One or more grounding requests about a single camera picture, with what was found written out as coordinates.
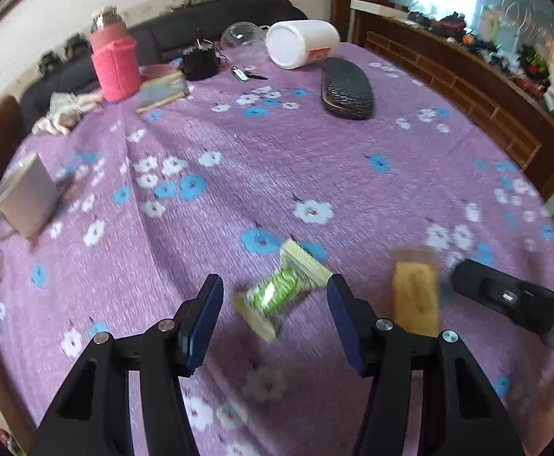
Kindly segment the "person's right hand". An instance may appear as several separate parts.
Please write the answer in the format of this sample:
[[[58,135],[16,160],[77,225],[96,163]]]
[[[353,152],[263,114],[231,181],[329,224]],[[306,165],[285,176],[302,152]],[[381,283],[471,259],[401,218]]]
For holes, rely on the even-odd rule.
[[[533,401],[529,425],[522,437],[527,455],[538,455],[554,437],[554,379]]]

